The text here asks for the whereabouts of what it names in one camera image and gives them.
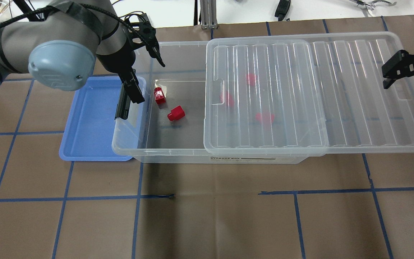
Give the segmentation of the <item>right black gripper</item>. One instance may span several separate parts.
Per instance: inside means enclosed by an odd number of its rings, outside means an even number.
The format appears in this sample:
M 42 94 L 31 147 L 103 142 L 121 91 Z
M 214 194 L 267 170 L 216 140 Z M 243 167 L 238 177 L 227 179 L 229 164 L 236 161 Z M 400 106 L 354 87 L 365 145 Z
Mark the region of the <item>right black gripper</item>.
M 387 90 L 394 82 L 414 76 L 414 54 L 406 50 L 397 51 L 382 66 L 383 89 Z

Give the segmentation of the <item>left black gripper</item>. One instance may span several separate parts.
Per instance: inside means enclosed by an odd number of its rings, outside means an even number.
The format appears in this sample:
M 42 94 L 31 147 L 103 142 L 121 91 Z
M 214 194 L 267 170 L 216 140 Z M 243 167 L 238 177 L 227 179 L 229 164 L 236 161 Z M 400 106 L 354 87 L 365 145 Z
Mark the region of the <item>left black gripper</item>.
M 121 86 L 132 103 L 145 101 L 135 72 L 131 72 L 136 60 L 135 50 L 145 47 L 151 58 L 156 59 L 162 67 L 160 46 L 157 43 L 156 29 L 150 22 L 131 22 L 135 30 L 129 31 L 121 23 L 117 23 L 112 31 L 105 33 L 97 47 L 97 58 L 108 72 L 120 75 Z

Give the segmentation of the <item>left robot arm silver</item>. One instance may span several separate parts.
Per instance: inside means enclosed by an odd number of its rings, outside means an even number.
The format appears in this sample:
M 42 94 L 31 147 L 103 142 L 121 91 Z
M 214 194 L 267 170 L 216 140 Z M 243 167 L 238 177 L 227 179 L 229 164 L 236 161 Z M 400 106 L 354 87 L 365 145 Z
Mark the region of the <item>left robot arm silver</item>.
M 56 90 L 76 91 L 95 62 L 120 77 L 133 103 L 144 102 L 133 65 L 135 50 L 165 66 L 156 30 L 137 14 L 122 20 L 109 0 L 55 0 L 43 8 L 0 22 L 0 85 L 10 74 L 29 73 Z

